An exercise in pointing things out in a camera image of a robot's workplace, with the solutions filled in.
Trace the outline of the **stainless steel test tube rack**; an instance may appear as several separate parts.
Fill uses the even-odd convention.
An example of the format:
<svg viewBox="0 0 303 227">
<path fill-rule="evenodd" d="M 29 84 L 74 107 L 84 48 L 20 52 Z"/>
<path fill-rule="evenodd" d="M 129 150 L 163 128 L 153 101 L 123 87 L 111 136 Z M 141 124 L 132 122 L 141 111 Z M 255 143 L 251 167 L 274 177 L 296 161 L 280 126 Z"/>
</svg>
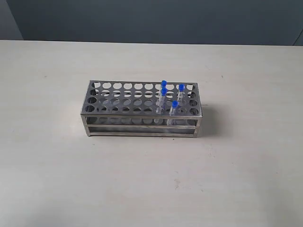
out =
<svg viewBox="0 0 303 227">
<path fill-rule="evenodd" d="M 197 83 L 167 82 L 164 111 L 156 114 L 160 82 L 91 80 L 81 109 L 88 136 L 152 136 L 196 138 L 203 112 Z M 184 96 L 173 125 L 167 125 L 178 86 Z"/>
</svg>

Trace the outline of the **blue-capped tube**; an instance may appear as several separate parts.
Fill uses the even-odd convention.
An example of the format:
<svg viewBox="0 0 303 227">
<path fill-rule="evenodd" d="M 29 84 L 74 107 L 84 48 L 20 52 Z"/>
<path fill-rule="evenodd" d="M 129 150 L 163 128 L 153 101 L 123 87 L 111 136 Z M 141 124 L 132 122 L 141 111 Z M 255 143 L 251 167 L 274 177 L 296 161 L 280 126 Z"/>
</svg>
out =
<svg viewBox="0 0 303 227">
<path fill-rule="evenodd" d="M 170 111 L 169 111 L 170 118 L 167 119 L 168 126 L 173 125 L 175 122 L 175 119 L 173 119 L 173 116 L 176 113 L 177 107 L 178 107 L 178 101 L 174 100 L 171 104 Z"/>
<path fill-rule="evenodd" d="M 165 102 L 165 97 L 166 97 L 167 89 L 163 87 L 159 93 L 159 98 L 156 101 L 156 114 L 161 115 L 162 112 L 164 111 L 164 102 Z"/>
<path fill-rule="evenodd" d="M 178 86 L 178 104 L 181 105 L 183 96 L 184 96 L 184 89 L 185 85 L 184 84 L 179 84 Z"/>
<path fill-rule="evenodd" d="M 159 89 L 159 98 L 163 98 L 166 96 L 167 89 L 166 89 L 167 82 L 163 80 L 160 84 L 160 89 Z"/>
</svg>

